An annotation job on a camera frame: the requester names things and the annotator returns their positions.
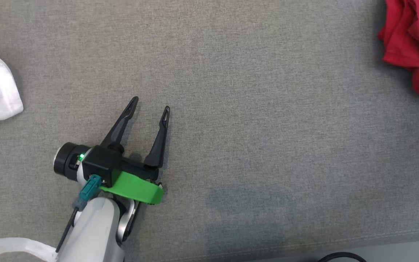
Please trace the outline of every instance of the black cable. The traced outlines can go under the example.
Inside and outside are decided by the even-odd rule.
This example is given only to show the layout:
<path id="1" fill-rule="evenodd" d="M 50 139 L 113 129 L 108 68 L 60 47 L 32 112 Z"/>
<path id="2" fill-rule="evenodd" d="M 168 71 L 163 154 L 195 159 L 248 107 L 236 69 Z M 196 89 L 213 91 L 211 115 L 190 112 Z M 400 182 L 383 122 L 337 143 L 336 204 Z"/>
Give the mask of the black cable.
<path id="1" fill-rule="evenodd" d="M 65 240 L 65 237 L 67 237 L 67 233 L 69 232 L 70 227 L 73 225 L 73 220 L 75 219 L 75 215 L 77 214 L 78 210 L 79 210 L 78 207 L 75 207 L 73 209 L 73 212 L 72 212 L 72 215 L 70 216 L 69 222 L 67 223 L 67 226 L 65 226 L 63 236 L 61 237 L 61 240 L 59 241 L 58 247 L 56 248 L 56 253 L 59 253 L 59 249 L 61 249 L 61 246 L 63 245 L 63 242 Z"/>
<path id="2" fill-rule="evenodd" d="M 327 261 L 331 261 L 331 260 L 339 258 L 339 257 L 348 257 L 348 258 L 353 258 L 353 259 L 355 259 L 359 262 L 366 262 L 366 260 L 363 259 L 362 257 L 360 257 L 359 255 L 356 255 L 354 253 L 349 253 L 349 252 L 332 253 L 332 254 L 329 254 L 329 255 L 323 257 L 318 262 L 327 262 Z"/>

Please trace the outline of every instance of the couch cushion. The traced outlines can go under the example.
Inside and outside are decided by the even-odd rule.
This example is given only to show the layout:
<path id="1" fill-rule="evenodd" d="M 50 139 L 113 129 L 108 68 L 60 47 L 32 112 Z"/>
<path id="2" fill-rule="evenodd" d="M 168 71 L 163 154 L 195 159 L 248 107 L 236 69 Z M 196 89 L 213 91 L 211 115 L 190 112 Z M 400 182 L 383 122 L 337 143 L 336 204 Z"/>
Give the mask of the couch cushion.
<path id="1" fill-rule="evenodd" d="M 126 261 L 419 240 L 419 96 L 381 61 L 385 11 L 0 0 L 0 58 L 25 106 L 0 121 L 0 237 L 57 244 L 79 186 L 54 174 L 56 149 L 100 143 L 139 96 L 126 155 L 148 154 L 166 105 L 171 120 L 165 196 L 141 210 Z"/>

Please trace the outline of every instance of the green plastic part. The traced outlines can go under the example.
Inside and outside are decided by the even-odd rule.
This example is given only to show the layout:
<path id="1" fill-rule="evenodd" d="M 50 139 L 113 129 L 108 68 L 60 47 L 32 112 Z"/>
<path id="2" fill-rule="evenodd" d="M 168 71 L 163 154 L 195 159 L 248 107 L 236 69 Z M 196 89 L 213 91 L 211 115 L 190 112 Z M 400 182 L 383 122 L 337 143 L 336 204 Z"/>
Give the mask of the green plastic part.
<path id="1" fill-rule="evenodd" d="M 138 176 L 121 172 L 112 187 L 101 186 L 100 189 L 128 199 L 134 199 L 147 204 L 159 204 L 164 191 L 161 187 Z"/>

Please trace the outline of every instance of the black camera lens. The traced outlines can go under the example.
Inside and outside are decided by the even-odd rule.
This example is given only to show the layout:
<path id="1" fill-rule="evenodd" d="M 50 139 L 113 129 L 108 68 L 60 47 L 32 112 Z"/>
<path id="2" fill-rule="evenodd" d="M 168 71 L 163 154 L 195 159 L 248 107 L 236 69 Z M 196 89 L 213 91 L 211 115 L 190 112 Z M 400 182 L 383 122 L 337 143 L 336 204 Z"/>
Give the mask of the black camera lens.
<path id="1" fill-rule="evenodd" d="M 90 149 L 83 144 L 74 144 L 71 142 L 61 146 L 55 156 L 53 169 L 56 174 L 63 175 L 70 180 L 77 181 L 77 161 L 85 155 Z"/>

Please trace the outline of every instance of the red cloth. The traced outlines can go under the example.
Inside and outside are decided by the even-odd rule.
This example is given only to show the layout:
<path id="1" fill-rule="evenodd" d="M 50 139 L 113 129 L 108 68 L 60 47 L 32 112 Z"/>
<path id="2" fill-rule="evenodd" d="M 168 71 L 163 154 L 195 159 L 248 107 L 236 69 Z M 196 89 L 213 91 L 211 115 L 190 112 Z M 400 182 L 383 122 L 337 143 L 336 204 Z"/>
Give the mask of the red cloth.
<path id="1" fill-rule="evenodd" d="M 386 0 L 386 25 L 378 34 L 384 42 L 383 61 L 407 68 L 419 93 L 419 0 Z"/>

